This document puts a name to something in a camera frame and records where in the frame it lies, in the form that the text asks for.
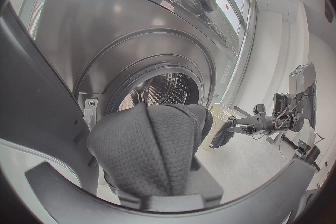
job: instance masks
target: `black cloth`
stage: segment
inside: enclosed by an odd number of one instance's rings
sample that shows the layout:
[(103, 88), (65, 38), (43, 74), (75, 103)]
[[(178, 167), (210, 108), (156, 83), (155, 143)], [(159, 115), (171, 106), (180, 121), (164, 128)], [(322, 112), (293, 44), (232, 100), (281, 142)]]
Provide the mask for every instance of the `black cloth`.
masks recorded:
[(210, 144), (211, 148), (219, 148), (220, 146), (226, 145), (230, 139), (235, 135), (233, 132), (229, 132), (227, 129), (235, 127), (234, 120), (237, 118), (233, 115), (229, 116), (228, 120), (225, 121), (220, 130), (215, 134), (212, 142)]
[(183, 195), (191, 159), (212, 126), (203, 106), (152, 105), (102, 117), (87, 138), (114, 187), (137, 197)]

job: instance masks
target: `plastic wrap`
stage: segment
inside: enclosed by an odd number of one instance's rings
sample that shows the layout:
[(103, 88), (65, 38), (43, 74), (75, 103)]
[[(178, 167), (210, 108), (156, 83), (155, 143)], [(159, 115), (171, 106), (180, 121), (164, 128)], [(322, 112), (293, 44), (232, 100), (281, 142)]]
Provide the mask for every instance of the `plastic wrap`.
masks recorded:
[(207, 12), (201, 5), (199, 0), (172, 0), (190, 11), (200, 20), (202, 20), (209, 28), (211, 28), (217, 36), (223, 41), (224, 45), (238, 55), (239, 38), (233, 29), (224, 12), (218, 7), (216, 11)]

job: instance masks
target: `wall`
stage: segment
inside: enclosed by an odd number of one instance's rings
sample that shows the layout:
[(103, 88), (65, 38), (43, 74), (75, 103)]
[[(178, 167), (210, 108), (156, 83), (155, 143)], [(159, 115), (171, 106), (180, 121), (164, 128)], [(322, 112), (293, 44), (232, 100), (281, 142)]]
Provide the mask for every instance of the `wall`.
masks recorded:
[(262, 103), (278, 61), (281, 34), (281, 14), (260, 11), (250, 59), (232, 107), (236, 105), (253, 114), (253, 107)]
[(305, 7), (298, 4), (295, 24), (279, 13), (260, 11), (247, 69), (233, 105), (252, 114), (256, 104), (273, 111), (273, 95), (287, 93), (289, 74), (307, 64), (309, 37)]
[(321, 164), (328, 158), (328, 150), (332, 150), (335, 137), (335, 108), (336, 108), (336, 52), (322, 39), (309, 32), (308, 61), (313, 62), (316, 69), (316, 131), (325, 140), (317, 145), (321, 150)]

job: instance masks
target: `laundry basket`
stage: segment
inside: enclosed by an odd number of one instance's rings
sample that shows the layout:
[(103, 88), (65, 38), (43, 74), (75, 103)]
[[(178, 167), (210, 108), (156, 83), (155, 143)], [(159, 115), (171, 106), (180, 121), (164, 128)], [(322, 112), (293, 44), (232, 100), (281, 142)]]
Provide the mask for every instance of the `laundry basket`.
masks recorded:
[(212, 139), (215, 137), (218, 130), (223, 126), (225, 121), (228, 120), (229, 116), (238, 116), (235, 112), (233, 112), (231, 109), (227, 108), (226, 106), (222, 104), (215, 104), (211, 110), (212, 117), (213, 117), (213, 123), (210, 132), (203, 140), (201, 147), (204, 149), (208, 149)]

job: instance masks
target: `washing machine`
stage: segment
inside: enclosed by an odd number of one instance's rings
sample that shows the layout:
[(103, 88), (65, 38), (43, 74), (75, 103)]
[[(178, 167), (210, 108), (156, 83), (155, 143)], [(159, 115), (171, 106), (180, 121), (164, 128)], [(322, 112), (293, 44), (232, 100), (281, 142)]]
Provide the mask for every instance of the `washing machine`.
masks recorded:
[(84, 111), (222, 97), (238, 37), (215, 0), (41, 0), (36, 44)]

